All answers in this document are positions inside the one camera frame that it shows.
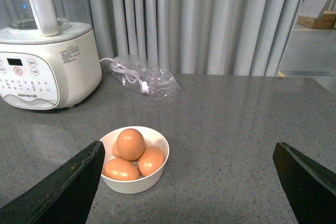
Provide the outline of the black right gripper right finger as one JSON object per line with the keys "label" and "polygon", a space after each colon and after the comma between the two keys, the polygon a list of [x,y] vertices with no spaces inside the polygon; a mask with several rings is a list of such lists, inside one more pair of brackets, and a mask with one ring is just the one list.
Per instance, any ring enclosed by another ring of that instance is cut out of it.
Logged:
{"label": "black right gripper right finger", "polygon": [[285,142],[272,155],[298,223],[335,223],[335,173]]}

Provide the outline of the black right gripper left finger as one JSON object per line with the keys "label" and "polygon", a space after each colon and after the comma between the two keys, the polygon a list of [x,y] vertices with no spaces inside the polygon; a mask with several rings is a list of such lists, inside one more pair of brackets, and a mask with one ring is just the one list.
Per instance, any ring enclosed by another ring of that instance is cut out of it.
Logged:
{"label": "black right gripper left finger", "polygon": [[1,223],[86,223],[105,150],[94,141],[24,194],[1,208]]}

